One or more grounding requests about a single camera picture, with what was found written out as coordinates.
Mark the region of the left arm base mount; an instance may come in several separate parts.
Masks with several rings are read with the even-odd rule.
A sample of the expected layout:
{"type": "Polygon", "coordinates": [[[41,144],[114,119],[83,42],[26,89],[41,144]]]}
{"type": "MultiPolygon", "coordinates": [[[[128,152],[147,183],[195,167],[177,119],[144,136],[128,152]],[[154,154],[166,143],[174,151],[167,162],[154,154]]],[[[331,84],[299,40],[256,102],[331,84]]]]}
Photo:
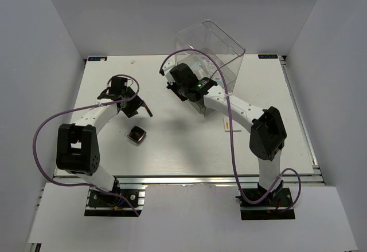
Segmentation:
{"type": "Polygon", "coordinates": [[[123,196],[107,195],[90,188],[86,200],[84,216],[92,217],[133,217],[137,218],[143,209],[144,191],[139,188],[122,187],[115,184],[112,192],[123,196]]]}

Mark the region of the clear acrylic makeup organizer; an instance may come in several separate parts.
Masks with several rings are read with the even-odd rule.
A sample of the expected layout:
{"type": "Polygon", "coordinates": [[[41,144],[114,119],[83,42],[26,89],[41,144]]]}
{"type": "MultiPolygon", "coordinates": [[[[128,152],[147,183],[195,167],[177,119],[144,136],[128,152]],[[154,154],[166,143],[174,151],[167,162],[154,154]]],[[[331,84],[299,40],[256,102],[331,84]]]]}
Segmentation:
{"type": "Polygon", "coordinates": [[[218,24],[207,20],[176,34],[175,64],[186,64],[201,80],[207,77],[219,86],[227,84],[232,92],[243,61],[245,49],[218,24]]]}

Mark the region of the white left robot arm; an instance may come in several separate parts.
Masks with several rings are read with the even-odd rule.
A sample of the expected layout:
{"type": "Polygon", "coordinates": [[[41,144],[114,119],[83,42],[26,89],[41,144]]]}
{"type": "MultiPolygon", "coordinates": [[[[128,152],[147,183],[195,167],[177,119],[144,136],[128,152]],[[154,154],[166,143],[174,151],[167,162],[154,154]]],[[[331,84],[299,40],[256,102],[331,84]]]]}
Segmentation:
{"type": "Polygon", "coordinates": [[[120,202],[121,191],[116,177],[100,164],[97,136],[120,112],[131,118],[145,105],[129,86],[129,81],[133,79],[123,74],[111,77],[105,90],[97,97],[95,107],[89,107],[81,118],[71,124],[62,124],[58,129],[57,168],[101,189],[101,198],[110,206],[120,202]]]}

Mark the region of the dark red lipstick tube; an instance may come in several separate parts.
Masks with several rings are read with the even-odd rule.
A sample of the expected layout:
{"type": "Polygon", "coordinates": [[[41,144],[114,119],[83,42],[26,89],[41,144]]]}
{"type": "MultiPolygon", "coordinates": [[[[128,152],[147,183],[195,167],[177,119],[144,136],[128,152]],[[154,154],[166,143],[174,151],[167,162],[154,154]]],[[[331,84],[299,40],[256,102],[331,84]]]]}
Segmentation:
{"type": "Polygon", "coordinates": [[[153,117],[153,113],[151,112],[150,108],[147,106],[147,104],[145,104],[145,109],[147,111],[147,113],[149,114],[150,117],[153,117]]]}

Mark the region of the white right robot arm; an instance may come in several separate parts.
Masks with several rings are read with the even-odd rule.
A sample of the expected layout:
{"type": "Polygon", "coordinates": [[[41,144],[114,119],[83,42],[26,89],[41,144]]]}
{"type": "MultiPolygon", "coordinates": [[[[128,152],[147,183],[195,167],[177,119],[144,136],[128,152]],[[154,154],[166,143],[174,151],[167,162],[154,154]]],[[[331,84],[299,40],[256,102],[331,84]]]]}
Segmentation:
{"type": "Polygon", "coordinates": [[[283,187],[280,157],[287,137],[279,110],[250,105],[229,94],[215,80],[199,79],[184,63],[163,65],[159,72],[166,77],[167,88],[181,101],[218,111],[229,118],[229,125],[237,122],[249,133],[249,148],[259,164],[259,198],[250,200],[243,192],[241,196],[252,205],[262,202],[270,206],[278,201],[283,187]]]}

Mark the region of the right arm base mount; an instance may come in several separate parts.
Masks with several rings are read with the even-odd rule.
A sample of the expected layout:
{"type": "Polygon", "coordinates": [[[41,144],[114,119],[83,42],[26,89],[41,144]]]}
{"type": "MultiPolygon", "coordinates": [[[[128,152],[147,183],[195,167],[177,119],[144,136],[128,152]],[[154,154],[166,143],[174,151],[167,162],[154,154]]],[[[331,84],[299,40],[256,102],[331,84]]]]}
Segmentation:
{"type": "Polygon", "coordinates": [[[275,199],[264,199],[258,204],[250,204],[238,194],[236,196],[240,204],[241,219],[243,221],[269,221],[269,220],[294,220],[295,212],[289,208],[293,203],[289,188],[283,188],[275,199]]]}

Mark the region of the clear packet blue label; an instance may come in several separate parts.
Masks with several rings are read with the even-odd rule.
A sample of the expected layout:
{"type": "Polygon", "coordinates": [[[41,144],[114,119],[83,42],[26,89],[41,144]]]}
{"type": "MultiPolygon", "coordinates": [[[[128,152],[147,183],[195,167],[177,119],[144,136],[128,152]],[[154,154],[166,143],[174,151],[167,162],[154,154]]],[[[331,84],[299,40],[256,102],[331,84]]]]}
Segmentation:
{"type": "Polygon", "coordinates": [[[222,85],[221,76],[216,66],[213,65],[210,61],[201,60],[199,62],[196,62],[195,64],[192,65],[191,69],[199,80],[204,77],[207,77],[210,78],[211,80],[214,80],[219,85],[222,85]]]}

